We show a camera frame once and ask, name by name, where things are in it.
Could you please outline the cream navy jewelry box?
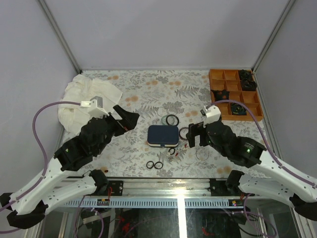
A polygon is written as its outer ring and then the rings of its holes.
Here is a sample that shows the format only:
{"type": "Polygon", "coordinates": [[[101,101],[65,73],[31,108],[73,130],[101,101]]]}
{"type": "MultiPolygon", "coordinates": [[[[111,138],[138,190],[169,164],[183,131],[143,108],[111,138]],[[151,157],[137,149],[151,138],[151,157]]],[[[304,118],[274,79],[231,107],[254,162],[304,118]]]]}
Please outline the cream navy jewelry box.
{"type": "Polygon", "coordinates": [[[151,125],[147,143],[150,147],[172,148],[179,144],[179,129],[175,125],[151,125]]]}

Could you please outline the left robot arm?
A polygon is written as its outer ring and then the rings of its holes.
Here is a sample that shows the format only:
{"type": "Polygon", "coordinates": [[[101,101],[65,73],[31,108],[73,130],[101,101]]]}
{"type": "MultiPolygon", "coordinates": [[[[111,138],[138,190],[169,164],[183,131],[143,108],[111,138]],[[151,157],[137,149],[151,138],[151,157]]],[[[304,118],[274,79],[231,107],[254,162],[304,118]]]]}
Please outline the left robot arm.
{"type": "Polygon", "coordinates": [[[1,209],[8,209],[7,221],[16,229],[28,229],[41,222],[55,208],[85,195],[104,195],[109,181],[102,170],[92,170],[78,181],[57,188],[57,184],[72,177],[83,166],[92,162],[115,136],[133,130],[139,114],[128,112],[119,105],[113,107],[121,117],[115,119],[111,113],[92,117],[81,128],[79,135],[66,141],[46,161],[42,172],[15,193],[0,196],[1,209]]]}

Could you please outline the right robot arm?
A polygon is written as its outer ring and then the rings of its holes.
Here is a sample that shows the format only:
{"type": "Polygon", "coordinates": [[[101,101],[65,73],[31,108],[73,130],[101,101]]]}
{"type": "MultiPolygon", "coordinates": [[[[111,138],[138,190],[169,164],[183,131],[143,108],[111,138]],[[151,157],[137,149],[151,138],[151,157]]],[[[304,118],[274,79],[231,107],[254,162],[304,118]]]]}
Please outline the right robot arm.
{"type": "Polygon", "coordinates": [[[190,147],[195,146],[196,136],[200,138],[200,146],[211,146],[234,164],[266,175],[266,178],[257,178],[232,170],[225,182],[230,195],[240,192],[261,195],[288,205],[307,219],[317,219],[316,179],[305,176],[309,183],[301,181],[299,170],[274,160],[265,146],[251,138],[236,136],[220,121],[208,125],[203,122],[190,124],[186,134],[190,147]]]}

